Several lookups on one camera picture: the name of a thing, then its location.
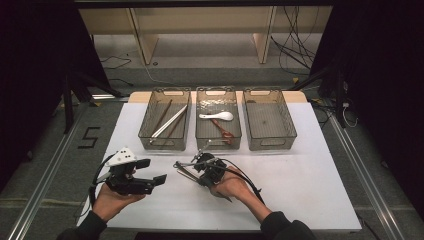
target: hand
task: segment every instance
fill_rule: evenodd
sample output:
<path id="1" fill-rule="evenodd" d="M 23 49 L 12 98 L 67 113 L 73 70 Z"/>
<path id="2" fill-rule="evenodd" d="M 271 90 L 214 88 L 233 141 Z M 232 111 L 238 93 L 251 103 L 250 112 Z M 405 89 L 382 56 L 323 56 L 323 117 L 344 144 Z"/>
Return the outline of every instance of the hand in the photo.
<path id="1" fill-rule="evenodd" d="M 241 174 L 240 170 L 234 168 L 233 166 L 229 166 L 228 169 Z M 217 185 L 214 185 L 211 190 L 214 192 L 219 192 L 220 194 L 227 197 L 235 197 L 238 200 L 240 200 L 240 198 L 243 196 L 251 195 L 252 193 L 247 186 L 247 183 L 242 178 L 228 171 L 225 172 L 221 182 Z"/>
<path id="2" fill-rule="evenodd" d="M 107 184 L 103 184 L 99 195 L 93 206 L 93 212 L 97 214 L 103 221 L 108 222 L 116 216 L 122 209 L 131 203 L 140 201 L 146 197 L 146 194 L 130 194 L 120 195 L 110 190 Z"/>

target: white table surface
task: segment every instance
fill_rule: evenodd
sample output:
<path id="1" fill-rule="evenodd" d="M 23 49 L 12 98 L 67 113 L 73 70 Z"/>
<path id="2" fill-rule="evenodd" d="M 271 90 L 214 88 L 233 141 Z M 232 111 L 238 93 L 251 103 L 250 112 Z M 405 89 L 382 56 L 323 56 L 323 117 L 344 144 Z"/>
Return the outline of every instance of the white table surface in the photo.
<path id="1" fill-rule="evenodd" d="M 287 105 L 298 134 L 290 150 L 250 151 L 243 109 L 239 105 L 240 149 L 206 152 L 238 165 L 255 186 L 262 189 L 265 204 L 273 211 L 283 211 L 289 220 L 300 220 L 316 231 L 361 230 L 311 105 Z M 150 167 L 139 169 L 135 177 L 151 179 L 167 174 L 166 183 L 157 186 L 145 199 L 127 206 L 109 221 L 108 227 L 163 232 L 260 231 L 259 223 L 242 203 L 213 197 L 207 188 L 173 168 L 176 161 L 189 162 L 197 153 L 194 105 L 186 150 L 168 153 L 146 151 L 138 138 L 146 108 L 146 103 L 124 104 L 105 158 L 122 147 L 129 147 L 138 159 L 152 160 Z M 104 168 L 101 175 L 108 170 Z"/>

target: white spoon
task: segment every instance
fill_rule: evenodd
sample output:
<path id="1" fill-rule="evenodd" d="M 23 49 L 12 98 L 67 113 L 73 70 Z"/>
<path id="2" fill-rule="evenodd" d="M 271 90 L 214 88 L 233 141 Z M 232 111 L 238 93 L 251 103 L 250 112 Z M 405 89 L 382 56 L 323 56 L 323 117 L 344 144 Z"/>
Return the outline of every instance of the white spoon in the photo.
<path id="1" fill-rule="evenodd" d="M 204 119 L 219 118 L 225 121 L 231 121 L 233 120 L 234 116 L 230 112 L 220 112 L 220 113 L 212 114 L 212 115 L 199 114 L 199 118 L 204 118 Z"/>

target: transparent storage tray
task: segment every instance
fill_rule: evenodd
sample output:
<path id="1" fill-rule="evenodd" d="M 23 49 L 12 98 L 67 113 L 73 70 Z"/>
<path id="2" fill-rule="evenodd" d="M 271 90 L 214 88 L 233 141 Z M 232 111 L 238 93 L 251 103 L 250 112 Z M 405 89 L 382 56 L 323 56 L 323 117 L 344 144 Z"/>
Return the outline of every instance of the transparent storage tray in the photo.
<path id="1" fill-rule="evenodd" d="M 297 133 L 281 89 L 246 88 L 243 109 L 251 151 L 292 147 Z"/>
<path id="2" fill-rule="evenodd" d="M 196 142 L 197 148 L 203 148 L 209 142 L 208 150 L 232 150 L 240 148 L 241 127 L 234 87 L 198 87 L 196 98 Z M 234 119 L 225 121 L 217 119 L 218 124 L 234 135 L 227 139 L 210 119 L 201 119 L 199 114 L 216 114 L 231 112 Z"/>
<path id="3" fill-rule="evenodd" d="M 141 124 L 138 137 L 146 150 L 186 149 L 188 123 L 190 119 L 190 88 L 155 88 Z M 184 106 L 179 115 L 158 137 L 152 135 Z"/>

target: sleeve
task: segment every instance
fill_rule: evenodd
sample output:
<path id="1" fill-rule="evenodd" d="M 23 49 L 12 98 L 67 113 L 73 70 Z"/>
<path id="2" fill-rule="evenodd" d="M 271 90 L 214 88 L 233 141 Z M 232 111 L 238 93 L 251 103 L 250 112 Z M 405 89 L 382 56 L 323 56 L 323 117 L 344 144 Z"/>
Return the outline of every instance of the sleeve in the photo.
<path id="1" fill-rule="evenodd" d="M 106 223 L 94 212 L 90 211 L 79 227 L 63 231 L 56 240 L 99 239 L 100 234 L 106 227 Z"/>
<path id="2" fill-rule="evenodd" d="M 312 240 L 312 231 L 301 221 L 290 222 L 284 213 L 272 212 L 261 224 L 262 233 L 267 240 Z"/>

